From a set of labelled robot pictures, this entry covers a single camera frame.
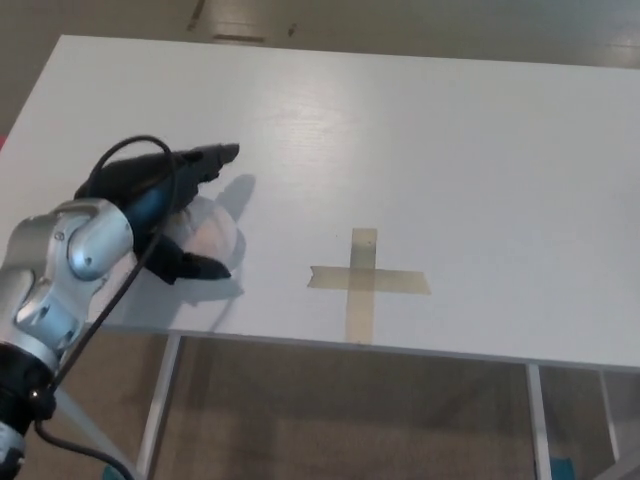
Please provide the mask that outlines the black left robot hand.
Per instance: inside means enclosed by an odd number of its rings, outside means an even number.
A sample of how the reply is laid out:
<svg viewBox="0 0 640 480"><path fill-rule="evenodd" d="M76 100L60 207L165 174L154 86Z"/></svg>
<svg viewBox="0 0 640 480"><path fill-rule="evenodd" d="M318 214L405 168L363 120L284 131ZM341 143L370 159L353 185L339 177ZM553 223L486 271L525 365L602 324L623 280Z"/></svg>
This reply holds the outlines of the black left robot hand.
<svg viewBox="0 0 640 480"><path fill-rule="evenodd" d="M239 150L237 143L228 143L177 151L173 154L175 170L161 152L116 160L103 167L95 180L86 180L74 197L105 199L119 208L132 227L133 252L140 261L163 218L189 206L199 186L217 179ZM178 279L231 277L219 260L188 253L166 234L159 237L144 267L169 285Z"/></svg>

